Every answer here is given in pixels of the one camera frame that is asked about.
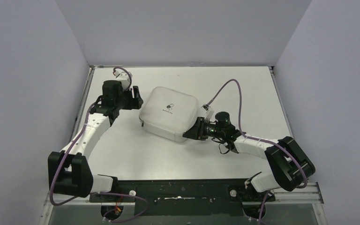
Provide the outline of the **grey storage box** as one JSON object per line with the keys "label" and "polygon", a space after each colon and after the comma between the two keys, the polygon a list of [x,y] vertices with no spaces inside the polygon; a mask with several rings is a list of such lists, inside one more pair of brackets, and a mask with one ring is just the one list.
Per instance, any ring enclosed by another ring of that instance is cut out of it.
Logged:
{"label": "grey storage box", "polygon": [[143,130],[182,143],[183,134],[195,123],[198,99],[166,87],[154,88],[139,111]]}

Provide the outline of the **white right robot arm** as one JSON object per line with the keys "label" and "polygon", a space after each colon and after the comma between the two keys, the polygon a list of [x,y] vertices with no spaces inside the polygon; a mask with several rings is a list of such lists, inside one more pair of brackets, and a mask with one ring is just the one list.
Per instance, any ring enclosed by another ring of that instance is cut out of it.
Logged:
{"label": "white right robot arm", "polygon": [[282,188],[291,192],[305,188],[308,178],[315,172],[315,166],[306,156],[296,140],[290,136],[282,139],[263,139],[238,130],[227,112],[219,112],[215,121],[198,117],[195,124],[183,137],[204,141],[211,137],[228,151],[249,154],[268,162],[270,172],[258,172],[245,183],[246,197],[251,201],[259,200],[264,192]]}

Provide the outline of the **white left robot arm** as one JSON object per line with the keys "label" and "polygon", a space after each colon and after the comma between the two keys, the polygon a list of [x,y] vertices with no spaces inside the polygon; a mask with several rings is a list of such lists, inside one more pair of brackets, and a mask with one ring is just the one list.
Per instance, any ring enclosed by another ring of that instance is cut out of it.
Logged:
{"label": "white left robot arm", "polygon": [[115,185],[118,179],[94,174],[88,159],[120,111],[139,110],[142,104],[138,86],[125,90],[121,81],[105,81],[102,94],[88,108],[80,131],[62,150],[53,151],[48,157],[50,194],[75,198],[101,193],[109,202],[118,200],[120,188]]}

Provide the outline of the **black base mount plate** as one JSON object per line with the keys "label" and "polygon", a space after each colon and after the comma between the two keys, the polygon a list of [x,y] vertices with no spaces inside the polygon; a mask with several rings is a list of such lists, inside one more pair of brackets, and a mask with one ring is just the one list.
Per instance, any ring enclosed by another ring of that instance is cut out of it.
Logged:
{"label": "black base mount plate", "polygon": [[129,196],[91,195],[92,203],[135,203],[135,214],[146,208],[145,216],[242,216],[245,211],[258,216],[265,193],[245,186],[246,179],[202,180],[115,180],[114,192]]}

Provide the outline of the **aluminium frame rail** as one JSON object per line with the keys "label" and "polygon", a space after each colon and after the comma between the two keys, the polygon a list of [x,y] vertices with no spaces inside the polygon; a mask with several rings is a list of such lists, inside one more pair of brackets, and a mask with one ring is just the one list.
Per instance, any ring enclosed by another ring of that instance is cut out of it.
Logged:
{"label": "aluminium frame rail", "polygon": [[305,188],[295,189],[288,192],[277,188],[272,190],[275,201],[278,204],[323,204],[323,196],[318,182],[309,182]]}

